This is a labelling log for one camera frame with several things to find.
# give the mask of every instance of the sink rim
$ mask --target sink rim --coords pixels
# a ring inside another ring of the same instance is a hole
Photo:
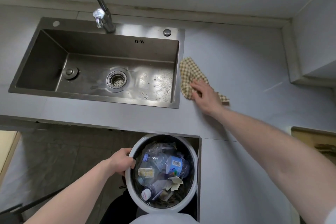
[[[53,26],[53,22],[55,21],[59,22],[59,25],[56,27]],[[92,21],[82,21],[82,20],[74,20],[74,19],[62,19],[62,18],[48,18],[48,17],[42,17],[40,19],[40,22],[21,60],[19,68],[17,69],[15,73],[15,76],[8,89],[8,92],[46,96],[46,97],[60,97],[60,98],[68,98],[68,99],[92,100],[92,101],[136,104],[136,105],[146,105],[146,106],[167,107],[167,108],[178,109],[179,103],[180,103],[180,95],[181,95],[180,93],[181,77],[180,77],[180,71],[179,71],[179,63],[183,59],[185,29],[178,29],[178,28],[171,28],[171,27],[159,27],[159,26],[142,26],[142,25],[133,25],[133,24],[117,24],[117,23],[115,24],[115,26],[116,26],[116,31],[114,33],[115,35],[145,37],[145,38],[155,38],[155,39],[171,39],[171,40],[179,41],[177,61],[174,67],[174,69],[176,70],[176,76],[173,78],[172,91],[171,91],[171,96],[173,96],[173,99],[174,99],[173,102],[128,99],[128,98],[121,98],[121,97],[108,97],[108,96],[89,95],[89,94],[82,94],[82,93],[67,93],[67,92],[36,90],[36,89],[27,89],[27,88],[17,87],[16,85],[18,83],[20,75],[23,71],[23,68],[26,65],[30,52],[41,30],[51,29],[51,30],[65,30],[65,31],[74,31],[74,32],[89,32],[89,33],[106,34],[104,30],[98,29],[96,27],[96,23]],[[167,37],[163,35],[163,31],[165,29],[171,30],[172,33],[170,36]]]

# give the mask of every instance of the person's left hand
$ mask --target person's left hand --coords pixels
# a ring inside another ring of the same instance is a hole
[[[108,161],[110,162],[112,168],[112,174],[117,172],[125,176],[125,170],[131,167],[135,167],[135,159],[129,157],[128,154],[131,152],[132,148],[121,148],[119,151],[115,152]]]

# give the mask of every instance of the stainless steel sink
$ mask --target stainless steel sink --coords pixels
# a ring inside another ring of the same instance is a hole
[[[9,92],[179,108],[184,34],[126,24],[106,34],[95,22],[42,18]]]

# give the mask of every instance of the blue bottle cap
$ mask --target blue bottle cap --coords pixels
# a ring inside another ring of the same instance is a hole
[[[143,157],[142,161],[143,162],[147,162],[147,160],[148,160],[148,154],[145,154],[145,156]]]

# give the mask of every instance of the white bottle cap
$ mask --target white bottle cap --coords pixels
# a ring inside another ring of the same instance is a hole
[[[143,200],[147,201],[152,196],[152,193],[149,189],[144,189],[141,192],[141,197]]]

